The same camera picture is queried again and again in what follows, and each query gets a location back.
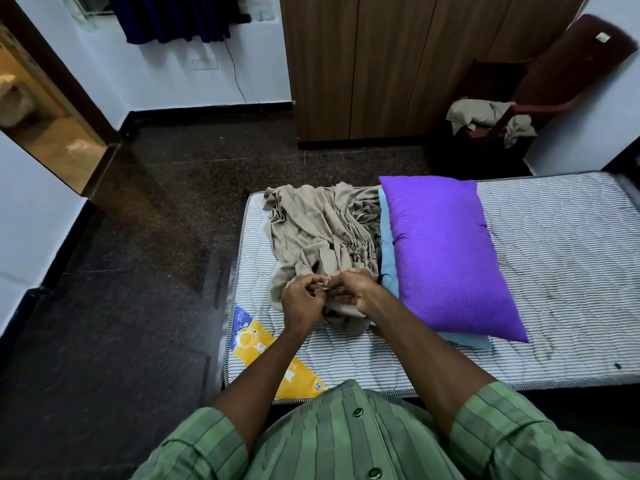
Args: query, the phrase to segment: forearm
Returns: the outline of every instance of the forearm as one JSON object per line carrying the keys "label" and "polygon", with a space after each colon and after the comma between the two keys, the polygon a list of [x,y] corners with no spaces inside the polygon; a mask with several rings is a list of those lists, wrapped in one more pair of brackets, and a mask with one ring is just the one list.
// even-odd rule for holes
{"label": "forearm", "polygon": [[286,330],[211,404],[236,427],[247,450],[260,435],[280,382],[304,337]]}
{"label": "forearm", "polygon": [[378,288],[369,315],[395,352],[418,396],[447,435],[457,412],[495,379]]}

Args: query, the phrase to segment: wooden door frame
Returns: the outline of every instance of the wooden door frame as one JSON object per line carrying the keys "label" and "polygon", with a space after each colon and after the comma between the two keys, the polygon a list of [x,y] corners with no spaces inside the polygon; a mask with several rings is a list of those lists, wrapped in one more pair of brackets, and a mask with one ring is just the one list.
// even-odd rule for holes
{"label": "wooden door frame", "polygon": [[0,0],[2,23],[105,144],[122,138],[15,0]]}

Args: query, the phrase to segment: cord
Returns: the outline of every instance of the cord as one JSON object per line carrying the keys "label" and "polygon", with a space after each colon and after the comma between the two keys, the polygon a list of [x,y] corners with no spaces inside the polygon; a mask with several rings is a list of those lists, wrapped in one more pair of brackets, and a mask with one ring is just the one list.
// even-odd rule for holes
{"label": "cord", "polygon": [[240,84],[238,84],[238,76],[237,76],[237,72],[236,72],[236,62],[234,60],[234,56],[231,55],[231,50],[229,50],[229,46],[227,45],[227,37],[225,37],[225,46],[227,48],[227,52],[229,53],[229,57],[231,57],[231,62],[234,65],[234,79],[236,80],[236,86],[238,86],[238,91],[240,91],[240,94],[242,94],[242,99],[244,99],[244,103],[248,104],[246,101],[246,97],[244,97],[244,92],[242,92],[242,89],[240,89]]}

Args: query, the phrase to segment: person's left hand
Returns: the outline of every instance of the person's left hand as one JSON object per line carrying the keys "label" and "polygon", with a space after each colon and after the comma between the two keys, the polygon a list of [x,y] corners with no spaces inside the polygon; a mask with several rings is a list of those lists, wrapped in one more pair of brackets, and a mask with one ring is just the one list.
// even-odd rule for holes
{"label": "person's left hand", "polygon": [[326,293],[322,285],[326,277],[318,274],[298,276],[282,292],[285,332],[306,339],[322,318]]}

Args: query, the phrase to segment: wardrobe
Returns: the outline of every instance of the wardrobe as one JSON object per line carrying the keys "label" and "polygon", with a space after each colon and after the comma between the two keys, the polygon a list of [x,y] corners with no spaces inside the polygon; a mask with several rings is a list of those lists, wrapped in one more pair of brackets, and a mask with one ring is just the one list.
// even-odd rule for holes
{"label": "wardrobe", "polygon": [[298,142],[427,133],[473,59],[542,54],[584,0],[280,0]]}

